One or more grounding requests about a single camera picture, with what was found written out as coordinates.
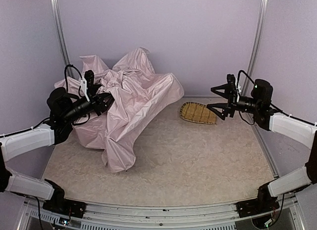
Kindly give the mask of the pink folding umbrella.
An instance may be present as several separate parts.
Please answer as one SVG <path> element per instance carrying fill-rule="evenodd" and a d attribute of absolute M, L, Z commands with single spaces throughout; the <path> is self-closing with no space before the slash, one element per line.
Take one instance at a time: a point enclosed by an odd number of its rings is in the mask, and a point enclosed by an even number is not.
<path fill-rule="evenodd" d="M 178 101 L 184 89 L 172 73 L 157 74 L 139 47 L 109 68 L 98 55 L 81 56 L 83 71 L 92 70 L 98 93 L 114 97 L 109 110 L 100 116 L 91 112 L 74 127 L 79 143 L 102 149 L 102 162 L 113 172 L 130 169 L 136 161 L 133 145 L 138 136 L 166 106 Z"/>

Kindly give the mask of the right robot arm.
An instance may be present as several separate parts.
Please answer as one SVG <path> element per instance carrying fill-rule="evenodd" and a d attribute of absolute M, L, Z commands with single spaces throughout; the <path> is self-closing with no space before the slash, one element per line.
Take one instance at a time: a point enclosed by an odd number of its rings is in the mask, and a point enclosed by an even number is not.
<path fill-rule="evenodd" d="M 286 115 L 271 104 L 273 87 L 262 79 L 254 81 L 251 97 L 238 93 L 238 83 L 234 75 L 227 76 L 227 83 L 211 88 L 211 92 L 227 100 L 227 103 L 208 104 L 207 109 L 220 119 L 233 117 L 236 111 L 253 115 L 253 121 L 262 129 L 289 137 L 311 152 L 308 162 L 270 183 L 262 185 L 258 190 L 257 199 L 261 202 L 277 198 L 304 186 L 317 182 L 317 126 Z"/>

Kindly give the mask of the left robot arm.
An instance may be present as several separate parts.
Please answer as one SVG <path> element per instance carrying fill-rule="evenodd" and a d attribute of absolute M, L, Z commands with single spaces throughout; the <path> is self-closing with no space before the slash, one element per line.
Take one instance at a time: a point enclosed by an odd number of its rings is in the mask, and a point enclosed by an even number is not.
<path fill-rule="evenodd" d="M 26 176 L 5 166 L 10 159 L 29 151 L 60 144 L 83 116 L 106 113 L 114 102 L 110 93 L 90 94 L 84 97 L 68 93 L 64 87 L 53 90 L 47 100 L 50 116 L 40 124 L 0 137 L 0 190 L 29 195 L 49 201 L 63 190 L 56 184 Z"/>

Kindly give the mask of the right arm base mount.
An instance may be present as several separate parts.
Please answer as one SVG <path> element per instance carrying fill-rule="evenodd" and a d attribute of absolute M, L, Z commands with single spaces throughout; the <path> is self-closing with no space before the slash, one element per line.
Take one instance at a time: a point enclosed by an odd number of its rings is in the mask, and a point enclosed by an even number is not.
<path fill-rule="evenodd" d="M 257 198 L 254 198 L 245 201 L 239 201 L 236 203 L 236 207 L 239 217 L 244 218 L 270 212 L 273 209 L 278 209 L 279 203 L 277 201 L 277 198 L 265 202 L 261 202 Z"/>

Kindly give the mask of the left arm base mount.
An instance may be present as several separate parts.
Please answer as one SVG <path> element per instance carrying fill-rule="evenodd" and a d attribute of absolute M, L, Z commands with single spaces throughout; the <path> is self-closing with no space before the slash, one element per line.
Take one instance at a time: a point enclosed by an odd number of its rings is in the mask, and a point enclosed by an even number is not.
<path fill-rule="evenodd" d="M 84 216 L 86 206 L 87 204 L 85 202 L 64 198 L 46 200 L 43 203 L 43 209 L 45 210 L 80 219 Z"/>

